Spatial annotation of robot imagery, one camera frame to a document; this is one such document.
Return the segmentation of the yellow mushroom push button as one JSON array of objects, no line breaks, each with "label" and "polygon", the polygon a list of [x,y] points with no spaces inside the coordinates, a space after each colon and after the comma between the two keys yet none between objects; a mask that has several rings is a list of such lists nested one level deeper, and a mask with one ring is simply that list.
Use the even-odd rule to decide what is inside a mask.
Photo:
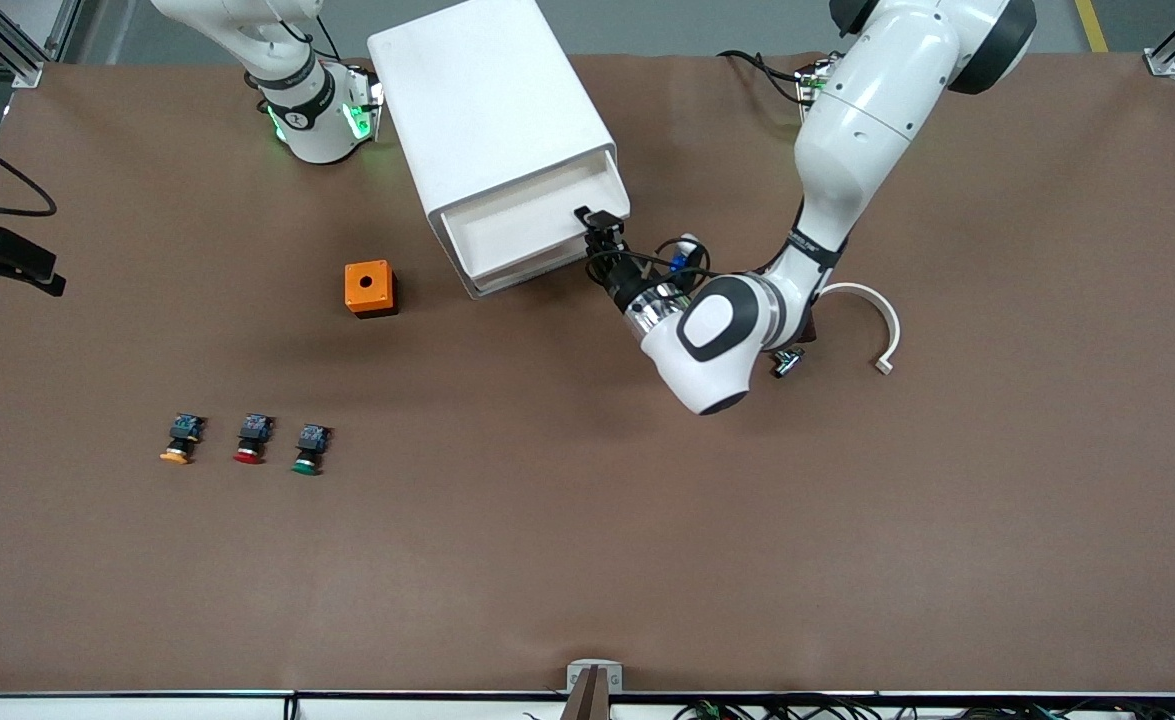
[{"label": "yellow mushroom push button", "polygon": [[159,459],[175,462],[175,464],[189,464],[193,460],[194,448],[202,442],[206,419],[203,416],[194,413],[179,413],[170,430],[168,430],[168,443]]}]

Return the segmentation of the grey metal bracket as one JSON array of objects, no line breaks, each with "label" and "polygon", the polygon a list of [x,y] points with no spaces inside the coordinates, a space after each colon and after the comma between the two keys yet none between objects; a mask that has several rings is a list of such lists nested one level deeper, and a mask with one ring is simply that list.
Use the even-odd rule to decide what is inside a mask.
[{"label": "grey metal bracket", "polygon": [[609,694],[624,692],[623,664],[609,659],[578,659],[568,664],[568,693],[573,691],[580,677],[592,673],[595,684],[605,687]]}]

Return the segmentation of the red mushroom push button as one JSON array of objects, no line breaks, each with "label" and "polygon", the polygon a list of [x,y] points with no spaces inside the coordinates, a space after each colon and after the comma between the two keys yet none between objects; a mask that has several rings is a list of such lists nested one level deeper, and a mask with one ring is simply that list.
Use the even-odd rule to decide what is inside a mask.
[{"label": "red mushroom push button", "polygon": [[271,440],[275,419],[263,413],[247,413],[239,430],[239,448],[231,459],[241,464],[258,465],[264,460],[264,450]]}]

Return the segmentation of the green mushroom push button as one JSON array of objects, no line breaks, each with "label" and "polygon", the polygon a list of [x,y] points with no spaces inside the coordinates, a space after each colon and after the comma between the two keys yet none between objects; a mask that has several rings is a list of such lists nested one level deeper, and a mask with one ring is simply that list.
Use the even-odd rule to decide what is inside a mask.
[{"label": "green mushroom push button", "polygon": [[308,477],[321,475],[333,433],[331,428],[322,428],[317,424],[304,425],[298,435],[298,442],[296,442],[296,457],[290,470],[296,475],[308,475]]}]

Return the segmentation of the orange button enclosure box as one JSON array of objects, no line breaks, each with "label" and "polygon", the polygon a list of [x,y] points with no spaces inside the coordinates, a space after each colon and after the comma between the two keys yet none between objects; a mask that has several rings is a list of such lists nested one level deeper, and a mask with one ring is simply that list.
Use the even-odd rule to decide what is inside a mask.
[{"label": "orange button enclosure box", "polygon": [[360,319],[400,314],[398,277],[387,260],[344,265],[345,309]]}]

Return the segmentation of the white table edge rail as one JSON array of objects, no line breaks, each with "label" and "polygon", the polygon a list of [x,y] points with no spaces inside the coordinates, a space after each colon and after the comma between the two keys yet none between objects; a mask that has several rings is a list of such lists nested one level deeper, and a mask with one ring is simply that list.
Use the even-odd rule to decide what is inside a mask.
[{"label": "white table edge rail", "polygon": [[[0,720],[559,720],[565,691],[0,693]],[[629,691],[611,720],[1175,720],[1175,693]]]}]

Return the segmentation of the white curved plastic part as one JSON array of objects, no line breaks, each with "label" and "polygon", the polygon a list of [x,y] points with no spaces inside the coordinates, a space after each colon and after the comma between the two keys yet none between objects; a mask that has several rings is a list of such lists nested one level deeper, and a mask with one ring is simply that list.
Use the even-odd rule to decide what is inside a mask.
[{"label": "white curved plastic part", "polygon": [[892,302],[889,302],[887,296],[877,291],[875,288],[853,282],[826,284],[817,297],[819,297],[819,300],[826,300],[826,297],[835,296],[838,292],[847,292],[847,295],[855,296],[857,300],[866,301],[867,304],[878,310],[885,328],[887,328],[887,346],[884,348],[881,354],[878,356],[878,359],[874,361],[874,366],[878,369],[878,372],[882,375],[893,374],[893,359],[898,348],[901,346],[904,334],[901,318],[899,318],[895,307]]}]

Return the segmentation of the brown stand bar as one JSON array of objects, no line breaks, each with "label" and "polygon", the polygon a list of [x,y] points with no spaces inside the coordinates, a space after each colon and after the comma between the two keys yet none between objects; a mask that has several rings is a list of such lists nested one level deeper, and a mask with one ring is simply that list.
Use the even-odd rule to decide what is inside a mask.
[{"label": "brown stand bar", "polygon": [[611,720],[610,694],[595,684],[593,675],[580,677],[573,691],[568,693],[559,720]]}]

